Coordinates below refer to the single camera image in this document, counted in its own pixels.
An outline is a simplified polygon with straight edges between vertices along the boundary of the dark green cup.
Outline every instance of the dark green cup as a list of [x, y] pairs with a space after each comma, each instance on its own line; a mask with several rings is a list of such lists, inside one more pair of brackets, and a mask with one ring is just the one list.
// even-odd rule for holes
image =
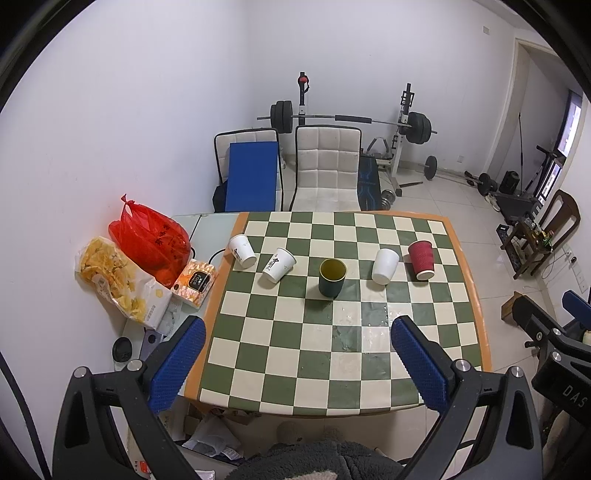
[[347, 265], [336, 258], [328, 258], [320, 264], [318, 290], [325, 297], [335, 299], [343, 288]]

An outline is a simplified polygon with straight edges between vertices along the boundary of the black speaker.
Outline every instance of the black speaker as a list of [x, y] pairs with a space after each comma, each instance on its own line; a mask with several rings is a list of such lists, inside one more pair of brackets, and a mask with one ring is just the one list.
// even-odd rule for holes
[[499, 192], [513, 195], [517, 185], [519, 185], [519, 174], [516, 171], [508, 170], [499, 185]]

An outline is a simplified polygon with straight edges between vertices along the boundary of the plastic wrapper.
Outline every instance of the plastic wrapper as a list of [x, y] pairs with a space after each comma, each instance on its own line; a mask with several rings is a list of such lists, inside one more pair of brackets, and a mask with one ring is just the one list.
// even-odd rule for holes
[[172, 292], [140, 269], [111, 240], [93, 238], [76, 256], [75, 269], [127, 318], [157, 328]]

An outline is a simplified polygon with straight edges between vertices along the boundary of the metal screw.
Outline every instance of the metal screw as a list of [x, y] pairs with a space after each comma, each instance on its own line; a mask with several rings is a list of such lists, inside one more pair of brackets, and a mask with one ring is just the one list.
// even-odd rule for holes
[[514, 377], [521, 378], [523, 377], [523, 369], [515, 365], [514, 367], [511, 367], [511, 374]]
[[463, 360], [463, 359], [456, 360], [456, 368], [459, 371], [467, 372], [468, 370], [470, 370], [470, 367], [471, 367], [471, 365], [470, 365], [469, 361]]
[[127, 370], [130, 372], [137, 372], [144, 363], [141, 360], [135, 359], [127, 364]]
[[82, 378], [86, 375], [86, 367], [78, 367], [74, 370], [74, 376], [76, 378]]

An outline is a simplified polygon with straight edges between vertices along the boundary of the blue cushion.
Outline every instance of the blue cushion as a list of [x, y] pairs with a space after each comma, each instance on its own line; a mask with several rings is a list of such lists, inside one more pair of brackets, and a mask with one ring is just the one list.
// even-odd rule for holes
[[227, 212], [272, 212], [277, 190], [277, 142], [230, 144]]

